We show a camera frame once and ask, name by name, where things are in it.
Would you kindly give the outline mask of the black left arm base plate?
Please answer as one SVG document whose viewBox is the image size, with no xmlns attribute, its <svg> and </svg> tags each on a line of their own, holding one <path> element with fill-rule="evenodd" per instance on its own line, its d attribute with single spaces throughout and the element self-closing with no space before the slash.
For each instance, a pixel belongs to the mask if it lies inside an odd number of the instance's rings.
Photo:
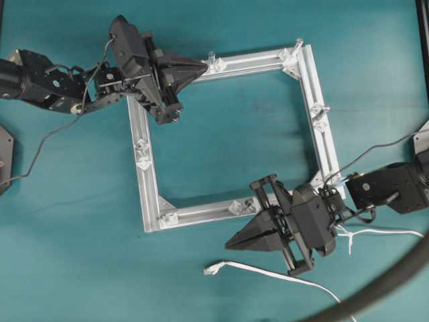
<svg viewBox="0 0 429 322">
<path fill-rule="evenodd" d="M 1 194 L 3 194 L 11 185 L 10 178 L 12 173 L 14 147 L 14 137 L 3 126 L 1 126 L 0 144 Z"/>
</svg>

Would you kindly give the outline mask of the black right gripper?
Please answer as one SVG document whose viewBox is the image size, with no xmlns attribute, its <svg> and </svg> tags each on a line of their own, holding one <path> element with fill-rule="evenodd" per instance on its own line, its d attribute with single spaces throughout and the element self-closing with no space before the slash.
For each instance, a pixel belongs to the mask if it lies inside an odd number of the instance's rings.
<svg viewBox="0 0 429 322">
<path fill-rule="evenodd" d="M 336 189 L 315 191 L 301 184 L 292 193 L 271 174 L 250 184 L 261 205 L 259 212 L 226 244 L 226 250 L 280 251 L 290 276 L 314 268 L 312 252 L 322 257 L 336 247 L 336 221 L 345 204 Z"/>
</svg>

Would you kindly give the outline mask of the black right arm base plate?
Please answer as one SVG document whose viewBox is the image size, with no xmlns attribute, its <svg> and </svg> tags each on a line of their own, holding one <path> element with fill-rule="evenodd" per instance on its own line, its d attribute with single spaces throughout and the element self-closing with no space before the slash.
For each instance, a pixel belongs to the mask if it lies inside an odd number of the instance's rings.
<svg viewBox="0 0 429 322">
<path fill-rule="evenodd" d="M 429 120 L 427 120 L 425 124 L 413 136 L 415 155 L 428 149 L 428 146 L 429 146 L 428 128 L 429 128 Z"/>
</svg>

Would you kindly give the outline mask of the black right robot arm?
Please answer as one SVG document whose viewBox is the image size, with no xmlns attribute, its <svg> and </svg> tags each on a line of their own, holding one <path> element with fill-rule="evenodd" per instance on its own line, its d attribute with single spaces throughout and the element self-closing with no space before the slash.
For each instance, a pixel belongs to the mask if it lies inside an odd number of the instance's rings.
<svg viewBox="0 0 429 322">
<path fill-rule="evenodd" d="M 228 250 L 281 251 L 288 274 L 297 276 L 314 267 L 313 251 L 322 257 L 336 247 L 336 226 L 347 221 L 345 213 L 365 223 L 375 219 L 375 209 L 387 205 L 400 214 L 428 207 L 428 163 L 420 160 L 393 163 L 367 174 L 352 174 L 346 183 L 356 206 L 348 208 L 336 188 L 314 189 L 309 184 L 289 193 L 275 174 L 252 182 L 260 212 L 238 231 Z"/>
</svg>

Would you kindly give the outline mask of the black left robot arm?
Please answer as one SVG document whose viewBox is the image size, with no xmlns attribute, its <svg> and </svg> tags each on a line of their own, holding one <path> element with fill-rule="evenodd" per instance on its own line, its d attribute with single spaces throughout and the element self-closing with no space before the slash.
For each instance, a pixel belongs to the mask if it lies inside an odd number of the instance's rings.
<svg viewBox="0 0 429 322">
<path fill-rule="evenodd" d="M 158 124 L 177 121 L 178 93 L 207 70 L 206 63 L 156 47 L 122 15 L 109 28 L 116 66 L 102 62 L 90 70 L 55 65 L 46 56 L 16 50 L 1 60 L 1 98 L 59 113 L 92 113 L 123 97 L 133 97 Z"/>
</svg>

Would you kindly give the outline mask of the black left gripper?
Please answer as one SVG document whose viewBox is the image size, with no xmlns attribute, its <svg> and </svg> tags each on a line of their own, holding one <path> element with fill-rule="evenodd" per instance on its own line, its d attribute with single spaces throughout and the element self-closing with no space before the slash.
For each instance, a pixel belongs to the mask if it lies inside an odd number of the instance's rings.
<svg viewBox="0 0 429 322">
<path fill-rule="evenodd" d="M 122 15 L 112 21 L 109 35 L 125 91 L 135 97 L 157 124 L 178 121 L 182 104 L 177 94 L 208 70 L 207 63 L 173 55 L 170 65 L 186 68 L 174 68 L 170 75 L 169 66 L 162 64 L 167 56 L 155 47 L 152 35 L 141 36 L 137 27 Z"/>
</svg>

